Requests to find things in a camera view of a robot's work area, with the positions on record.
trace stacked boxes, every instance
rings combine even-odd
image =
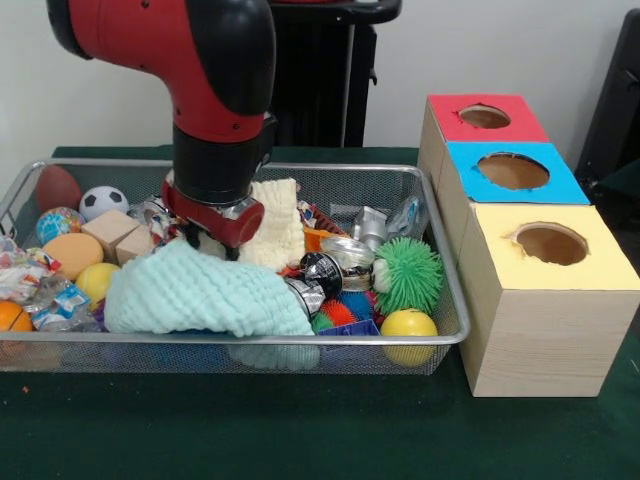
[[[596,396],[640,279],[526,102],[430,96],[431,178],[469,303],[475,396]]]

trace soccer ball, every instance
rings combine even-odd
[[[109,210],[118,210],[125,214],[129,210],[127,197],[117,188],[95,187],[85,193],[80,200],[80,213],[87,222]]]

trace yellow ball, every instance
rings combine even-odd
[[[85,268],[76,280],[76,285],[91,299],[91,309],[107,296],[111,286],[111,275],[120,270],[110,263],[96,263]]]
[[[380,333],[396,337],[435,337],[438,336],[438,329],[426,313],[400,310],[386,318]],[[402,367],[420,367],[435,353],[435,347],[419,345],[384,346],[383,350],[389,361]]]

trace green table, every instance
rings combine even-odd
[[[151,149],[59,156],[170,158]],[[278,161],[415,163],[412,149]],[[431,377],[0,375],[2,478],[640,478],[640,342],[597,399],[474,399]]]

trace metal basket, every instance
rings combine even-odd
[[[0,203],[0,225],[23,247],[36,245],[40,214],[34,189],[47,164],[65,167],[82,190],[112,185],[131,203],[157,193],[170,161],[55,159],[26,167]],[[451,345],[464,340],[469,318],[429,182],[408,166],[271,164],[256,180],[295,178],[299,198],[313,202],[350,229],[363,205],[388,211],[410,195],[422,201],[423,232],[442,255],[446,281],[432,317],[437,337],[249,337],[227,334],[0,333],[0,370],[143,373],[422,374],[438,367]],[[419,367],[392,363],[428,358]]]

